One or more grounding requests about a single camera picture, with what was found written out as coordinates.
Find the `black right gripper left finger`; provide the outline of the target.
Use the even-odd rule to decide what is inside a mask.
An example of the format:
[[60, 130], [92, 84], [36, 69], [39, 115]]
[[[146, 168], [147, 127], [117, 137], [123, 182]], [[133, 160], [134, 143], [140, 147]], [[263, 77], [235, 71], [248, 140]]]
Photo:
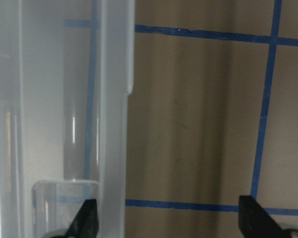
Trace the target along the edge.
[[97, 200], [83, 202], [77, 215], [64, 234], [65, 238], [96, 238], [99, 231]]

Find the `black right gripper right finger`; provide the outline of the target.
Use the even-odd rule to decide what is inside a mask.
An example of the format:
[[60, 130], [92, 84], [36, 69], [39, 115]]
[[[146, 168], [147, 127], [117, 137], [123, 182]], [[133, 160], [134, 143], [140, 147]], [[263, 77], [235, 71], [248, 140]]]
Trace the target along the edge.
[[285, 238], [282, 228], [250, 195], [241, 195], [238, 227], [244, 238]]

